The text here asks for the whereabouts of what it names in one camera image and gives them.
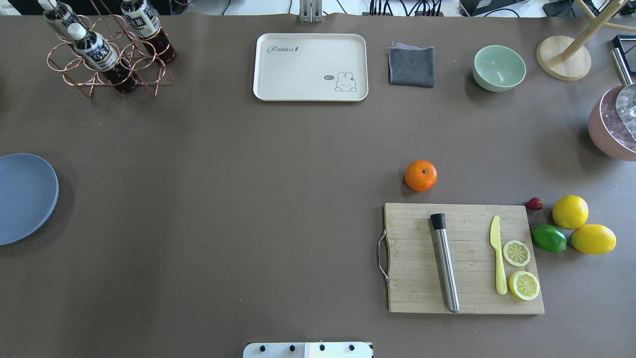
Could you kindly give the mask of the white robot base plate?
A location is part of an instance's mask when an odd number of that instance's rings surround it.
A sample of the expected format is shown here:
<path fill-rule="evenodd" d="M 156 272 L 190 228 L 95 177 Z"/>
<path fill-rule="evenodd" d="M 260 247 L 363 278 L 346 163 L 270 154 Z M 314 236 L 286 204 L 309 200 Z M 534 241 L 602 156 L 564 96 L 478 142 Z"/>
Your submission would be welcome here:
<path fill-rule="evenodd" d="M 368 342 L 279 342 L 252 343 L 243 358 L 373 358 Z"/>

